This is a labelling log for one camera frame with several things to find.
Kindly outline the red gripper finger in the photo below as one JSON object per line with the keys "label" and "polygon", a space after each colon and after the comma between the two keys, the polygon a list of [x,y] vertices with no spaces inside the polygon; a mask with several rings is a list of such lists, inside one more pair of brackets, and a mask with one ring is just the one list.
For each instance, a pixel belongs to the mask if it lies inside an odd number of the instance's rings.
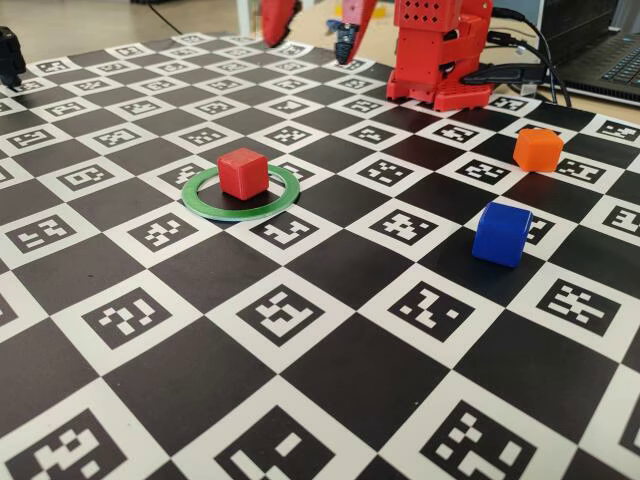
{"label": "red gripper finger", "polygon": [[262,0],[262,35],[264,43],[275,48],[290,32],[289,25],[294,16],[302,9],[299,0]]}

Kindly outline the red gripper finger with black pad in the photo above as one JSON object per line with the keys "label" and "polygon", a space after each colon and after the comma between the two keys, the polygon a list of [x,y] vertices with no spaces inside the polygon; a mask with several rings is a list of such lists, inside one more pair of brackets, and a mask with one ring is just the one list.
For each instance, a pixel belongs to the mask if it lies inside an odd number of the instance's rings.
{"label": "red gripper finger with black pad", "polygon": [[356,55],[375,6],[375,0],[344,0],[342,2],[342,20],[334,28],[336,33],[334,50],[340,65],[349,64]]}

